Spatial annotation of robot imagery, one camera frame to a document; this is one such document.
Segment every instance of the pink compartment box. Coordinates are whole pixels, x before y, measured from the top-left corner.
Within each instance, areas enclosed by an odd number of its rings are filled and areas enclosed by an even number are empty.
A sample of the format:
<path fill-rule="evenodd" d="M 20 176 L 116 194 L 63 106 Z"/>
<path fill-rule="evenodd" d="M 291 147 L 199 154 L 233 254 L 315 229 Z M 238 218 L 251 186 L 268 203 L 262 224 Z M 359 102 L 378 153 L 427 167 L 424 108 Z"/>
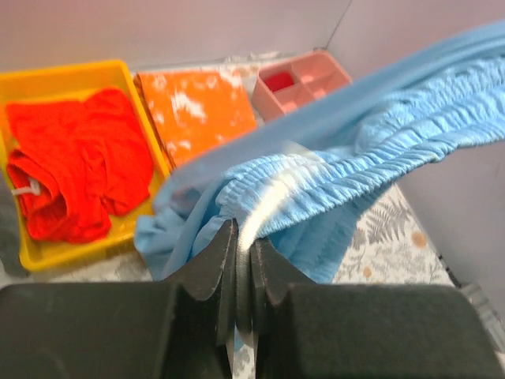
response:
<path fill-rule="evenodd" d="M 292 85 L 275 92 L 267 86 L 272 78 L 287 74 L 293 79 Z M 326 51 L 312 51 L 260 69 L 252 93 L 252 105 L 267 122 L 351 82 L 346 71 Z"/>

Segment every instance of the yellow bin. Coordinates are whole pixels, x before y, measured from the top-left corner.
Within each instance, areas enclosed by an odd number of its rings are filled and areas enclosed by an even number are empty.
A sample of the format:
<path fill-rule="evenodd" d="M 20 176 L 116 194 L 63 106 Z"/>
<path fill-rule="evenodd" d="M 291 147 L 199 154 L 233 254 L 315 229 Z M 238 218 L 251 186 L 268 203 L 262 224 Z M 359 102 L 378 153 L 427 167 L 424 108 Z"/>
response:
<path fill-rule="evenodd" d="M 0 74 L 0 130 L 2 132 L 0 166 L 11 188 L 13 185 L 6 173 L 6 164 L 7 156 L 16 141 L 9 129 L 5 112 L 6 103 L 85 99 L 105 87 L 120 88 L 132 102 L 155 164 L 155 173 L 149 186 L 151 197 L 157 192 L 168 176 L 169 169 L 133 85 L 128 67 L 122 61 L 93 62 Z M 21 231 L 21 264 L 28 271 L 36 272 L 82 260 L 102 259 L 108 255 L 131 250 L 135 221 L 139 215 L 152 214 L 152 202 L 151 199 L 145 201 L 127 216 L 111 216 L 112 228 L 106 238 L 81 245 L 34 241 L 26 230 L 19 205 L 17 214 Z"/>

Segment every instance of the orange book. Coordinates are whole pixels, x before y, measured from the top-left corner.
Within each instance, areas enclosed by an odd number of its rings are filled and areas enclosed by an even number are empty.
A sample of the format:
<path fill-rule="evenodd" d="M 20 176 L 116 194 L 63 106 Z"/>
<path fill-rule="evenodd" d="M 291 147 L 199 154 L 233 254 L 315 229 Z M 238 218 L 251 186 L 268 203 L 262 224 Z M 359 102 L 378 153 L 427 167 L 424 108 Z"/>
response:
<path fill-rule="evenodd" d="M 256 128 L 239 72 L 139 73 L 139 78 L 160 142 L 176 167 Z"/>

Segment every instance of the wall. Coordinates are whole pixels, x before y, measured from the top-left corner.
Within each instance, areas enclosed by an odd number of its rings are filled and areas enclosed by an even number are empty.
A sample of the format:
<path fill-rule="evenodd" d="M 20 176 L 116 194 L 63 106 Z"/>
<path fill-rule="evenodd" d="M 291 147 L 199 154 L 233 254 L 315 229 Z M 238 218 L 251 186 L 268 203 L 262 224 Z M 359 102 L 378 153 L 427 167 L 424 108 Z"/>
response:
<path fill-rule="evenodd" d="M 350 0 L 16 0 L 0 71 L 121 58 L 130 68 L 326 46 Z"/>
<path fill-rule="evenodd" d="M 359 78 L 501 18 L 503 0 L 354 0 L 328 48 Z M 456 277 L 479 283 L 505 320 L 505 144 L 458 151 L 400 186 Z"/>

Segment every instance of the folded red garment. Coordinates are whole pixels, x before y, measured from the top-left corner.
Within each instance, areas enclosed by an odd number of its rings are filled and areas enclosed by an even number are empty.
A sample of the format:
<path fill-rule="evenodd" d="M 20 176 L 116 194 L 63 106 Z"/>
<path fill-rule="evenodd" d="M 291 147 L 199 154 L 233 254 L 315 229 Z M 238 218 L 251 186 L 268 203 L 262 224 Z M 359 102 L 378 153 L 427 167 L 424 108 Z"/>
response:
<path fill-rule="evenodd" d="M 28 178 L 41 194 L 20 195 L 36 240 L 83 243 L 105 237 L 109 214 L 123 216 L 149 197 L 153 162 L 134 110 L 118 89 L 84 102 L 10 103 L 19 148 L 7 172 L 15 187 Z"/>

